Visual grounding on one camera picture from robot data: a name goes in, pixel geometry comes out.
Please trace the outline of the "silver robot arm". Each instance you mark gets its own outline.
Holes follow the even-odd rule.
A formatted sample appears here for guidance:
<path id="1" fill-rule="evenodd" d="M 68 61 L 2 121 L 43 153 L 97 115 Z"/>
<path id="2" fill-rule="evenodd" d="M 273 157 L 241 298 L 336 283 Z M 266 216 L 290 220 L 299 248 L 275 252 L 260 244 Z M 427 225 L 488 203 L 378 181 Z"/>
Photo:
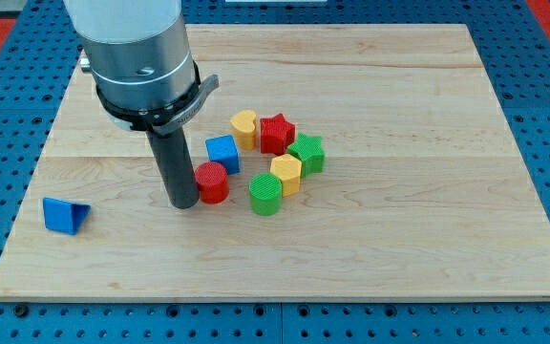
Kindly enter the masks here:
<path id="1" fill-rule="evenodd" d="M 65 0 L 97 96 L 119 126 L 167 136 L 219 87 L 200 77 L 180 0 Z"/>

